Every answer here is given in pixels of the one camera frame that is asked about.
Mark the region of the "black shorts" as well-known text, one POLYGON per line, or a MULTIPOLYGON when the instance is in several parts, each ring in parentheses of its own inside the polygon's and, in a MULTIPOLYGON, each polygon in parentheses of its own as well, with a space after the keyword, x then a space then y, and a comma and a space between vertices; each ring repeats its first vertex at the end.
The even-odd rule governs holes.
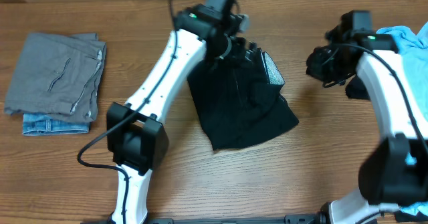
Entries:
POLYGON ((256 50, 249 64, 200 63, 187 81, 213 150, 261 144, 299 123, 280 94, 284 78, 262 49, 256 50))

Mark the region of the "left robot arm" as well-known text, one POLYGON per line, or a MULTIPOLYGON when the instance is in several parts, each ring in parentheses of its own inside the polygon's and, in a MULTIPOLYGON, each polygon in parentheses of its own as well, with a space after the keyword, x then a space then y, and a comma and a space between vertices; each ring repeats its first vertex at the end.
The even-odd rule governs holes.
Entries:
POLYGON ((169 146, 168 111, 188 75, 202 63, 211 67, 237 57, 249 25, 233 13, 236 0, 205 0, 172 14, 168 43, 147 79, 125 104, 113 103, 107 117, 107 145, 118 171, 116 208, 109 223, 144 223, 150 178, 169 146))

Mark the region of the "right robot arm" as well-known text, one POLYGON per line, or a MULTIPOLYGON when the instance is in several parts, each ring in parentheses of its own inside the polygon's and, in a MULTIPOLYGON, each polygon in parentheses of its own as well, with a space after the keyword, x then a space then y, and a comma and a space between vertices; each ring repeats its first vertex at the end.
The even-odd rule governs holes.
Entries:
POLYGON ((306 72, 325 88, 345 85, 349 98, 370 100, 380 142, 358 172, 357 188, 325 204, 317 223, 427 220, 427 119, 393 36, 372 29, 368 11, 345 13, 308 57, 306 72))

